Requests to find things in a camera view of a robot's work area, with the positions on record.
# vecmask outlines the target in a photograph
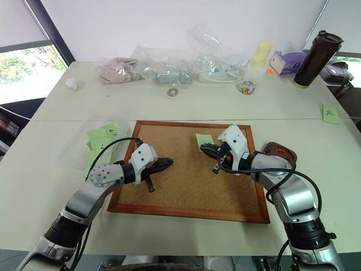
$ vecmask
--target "cork board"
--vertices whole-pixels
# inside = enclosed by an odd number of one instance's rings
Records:
[[[145,182],[124,185],[113,192],[108,211],[149,215],[182,216],[268,224],[263,187],[249,176],[212,172],[216,161],[199,151],[196,133],[212,135],[215,144],[229,125],[137,121],[133,137],[153,146],[158,157],[172,158],[173,165],[153,174],[156,191]],[[250,126],[239,125],[254,151]],[[129,145],[125,161],[135,143]]]

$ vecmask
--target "clear plastic container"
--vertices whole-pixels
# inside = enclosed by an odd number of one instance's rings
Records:
[[[87,132],[93,129],[102,127],[105,124],[114,124],[119,127],[119,134],[114,139],[122,137],[129,137],[131,135],[131,129],[129,118],[125,114],[115,114],[111,111],[95,110],[89,114],[89,116],[81,123],[81,125],[74,130],[71,136],[64,142],[64,144],[58,149],[54,156],[54,162],[61,165],[65,169],[74,173],[86,175],[88,142]],[[104,164],[102,162],[103,157],[107,157],[112,152],[111,163],[121,160],[127,149],[129,141],[123,141],[112,148],[109,148],[102,155],[97,164]]]

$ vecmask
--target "green sticky note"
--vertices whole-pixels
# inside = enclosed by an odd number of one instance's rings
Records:
[[[198,148],[199,151],[201,151],[200,146],[202,144],[214,144],[212,136],[210,134],[196,134],[197,142],[198,142]]]
[[[93,151],[100,152],[103,148],[109,145],[112,142],[112,138],[104,137],[104,138],[92,138],[90,140],[91,148]]]
[[[326,104],[323,105],[322,119],[327,123],[340,123],[337,109]]]
[[[88,146],[89,150],[93,150],[93,148],[91,147],[90,141],[86,142],[86,145]]]
[[[87,132],[87,135],[88,135],[88,138],[90,140],[90,143],[91,143],[91,140],[94,139],[94,138],[105,138],[105,137],[108,137],[107,136],[107,133],[105,132],[105,130],[103,128],[99,128],[99,129],[94,129],[94,130],[91,130],[91,131],[88,131]]]
[[[114,124],[107,124],[104,125],[102,128],[105,130],[107,137],[115,137],[116,135],[118,135],[119,128]]]

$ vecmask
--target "wall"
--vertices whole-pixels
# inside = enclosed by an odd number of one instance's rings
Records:
[[[22,0],[0,1],[0,47],[45,39]]]
[[[360,11],[360,0],[329,0],[305,49],[312,46],[312,40],[319,31],[326,30],[344,40],[340,49],[341,52],[361,53]]]
[[[324,0],[42,0],[76,60],[129,56],[137,45],[187,49],[206,23],[226,46],[252,54],[259,40],[301,47]]]

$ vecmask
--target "plastic wrap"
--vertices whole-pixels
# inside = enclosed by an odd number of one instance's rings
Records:
[[[117,110],[116,112],[109,110],[91,111],[72,134],[64,141],[63,145],[55,152],[53,161],[56,165],[60,165],[67,171],[83,174],[86,176],[87,170],[87,154],[89,147],[86,142],[89,140],[87,132],[100,128],[103,125],[114,124],[119,128],[116,138],[128,137],[131,135],[129,116]],[[104,158],[111,156],[111,163],[124,158],[128,143],[126,141],[118,143],[113,150],[108,149],[99,158],[98,164],[107,163]]]
[[[243,51],[225,48],[205,27],[196,25],[187,31],[195,61],[193,73],[199,81],[237,82],[248,59]]]
[[[118,84],[142,79],[134,69],[138,62],[130,58],[112,58],[97,61],[93,73],[103,84]]]
[[[131,57],[138,61],[134,71],[148,81],[168,85],[189,85],[192,82],[189,60],[182,51],[138,46]]]

